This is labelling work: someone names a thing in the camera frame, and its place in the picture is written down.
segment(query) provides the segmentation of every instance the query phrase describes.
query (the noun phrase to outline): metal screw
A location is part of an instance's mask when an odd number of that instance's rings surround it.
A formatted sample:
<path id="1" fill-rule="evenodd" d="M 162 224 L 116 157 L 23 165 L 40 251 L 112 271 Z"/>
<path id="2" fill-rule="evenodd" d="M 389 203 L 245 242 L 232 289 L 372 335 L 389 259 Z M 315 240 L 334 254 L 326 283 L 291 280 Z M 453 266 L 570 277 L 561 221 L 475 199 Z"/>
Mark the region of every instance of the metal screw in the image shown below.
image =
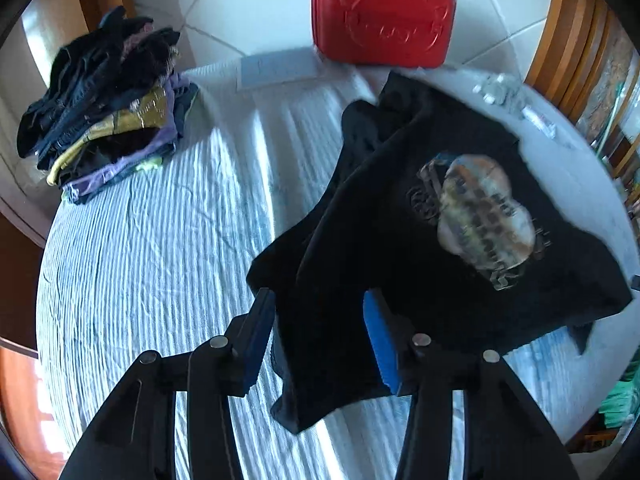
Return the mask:
<path id="1" fill-rule="evenodd" d="M 211 348 L 224 348 L 228 343 L 229 339 L 223 335 L 217 335 L 209 339 L 209 346 L 211 346 Z"/>
<path id="2" fill-rule="evenodd" d="M 431 337 L 426 334 L 414 334 L 411 342 L 416 346 L 429 346 L 431 344 Z"/>
<path id="3" fill-rule="evenodd" d="M 495 350 L 485 350 L 482 352 L 482 358 L 488 363 L 500 362 L 500 354 Z"/>
<path id="4" fill-rule="evenodd" d="M 143 365 L 149 365 L 156 360 L 156 357 L 158 357 L 158 354 L 156 354 L 153 350 L 147 350 L 146 352 L 142 352 L 142 355 L 140 356 L 140 362 Z"/>

